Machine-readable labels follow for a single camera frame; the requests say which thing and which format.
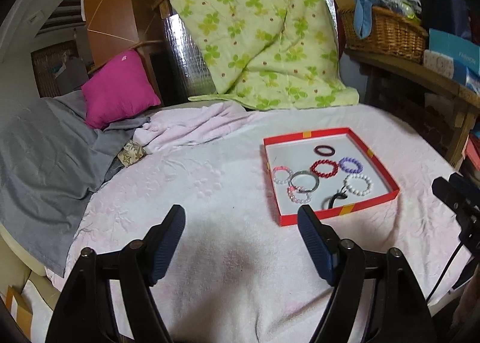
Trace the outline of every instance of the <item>metal screw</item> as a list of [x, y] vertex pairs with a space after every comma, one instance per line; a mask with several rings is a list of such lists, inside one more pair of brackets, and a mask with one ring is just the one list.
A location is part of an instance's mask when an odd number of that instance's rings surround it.
[[396, 248], [396, 247], [391, 248], [391, 249], [390, 249], [390, 253], [391, 253], [394, 257], [396, 257], [396, 258], [399, 258], [399, 257], [402, 256], [402, 251], [400, 251], [400, 250], [399, 250], [398, 248]]
[[355, 243], [352, 242], [350, 239], [343, 239], [340, 244], [345, 247], [346, 249], [352, 249], [355, 246]]
[[82, 251], [80, 251], [80, 255], [84, 258], [89, 257], [92, 254], [93, 250], [90, 247], [85, 247]]
[[142, 240], [132, 240], [130, 242], [131, 249], [139, 249], [141, 246], [143, 246]]

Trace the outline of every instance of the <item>red beaded bracelet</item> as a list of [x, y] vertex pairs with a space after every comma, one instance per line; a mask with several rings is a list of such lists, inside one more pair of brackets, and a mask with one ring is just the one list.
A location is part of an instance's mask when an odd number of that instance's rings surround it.
[[[333, 166], [333, 170], [330, 173], [320, 173], [319, 171], [316, 170], [317, 166], [320, 164], [330, 164], [331, 166]], [[310, 167], [310, 170], [313, 173], [317, 174], [320, 178], [330, 178], [331, 176], [334, 176], [338, 173], [338, 164], [333, 160], [322, 159], [312, 164]]]

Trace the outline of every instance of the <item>black bag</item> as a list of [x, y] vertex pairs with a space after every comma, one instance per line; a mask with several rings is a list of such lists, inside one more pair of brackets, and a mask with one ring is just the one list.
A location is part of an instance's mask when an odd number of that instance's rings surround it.
[[464, 0], [420, 0], [422, 26], [471, 41], [469, 9]]

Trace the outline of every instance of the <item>pink blanket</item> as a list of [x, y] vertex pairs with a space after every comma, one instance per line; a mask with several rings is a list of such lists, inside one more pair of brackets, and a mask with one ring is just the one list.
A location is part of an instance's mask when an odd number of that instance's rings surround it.
[[197, 145], [238, 130], [259, 112], [247, 112], [236, 102], [220, 102], [208, 107], [160, 110], [149, 123], [136, 129], [133, 140], [148, 154], [184, 145]]

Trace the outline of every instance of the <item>magenta pillow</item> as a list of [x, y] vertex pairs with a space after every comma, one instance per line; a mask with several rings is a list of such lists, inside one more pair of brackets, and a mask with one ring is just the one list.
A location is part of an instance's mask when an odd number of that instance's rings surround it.
[[103, 129], [111, 122], [132, 118], [160, 104], [142, 60], [133, 50], [105, 64], [82, 86], [82, 93], [87, 105], [85, 123], [94, 129]]

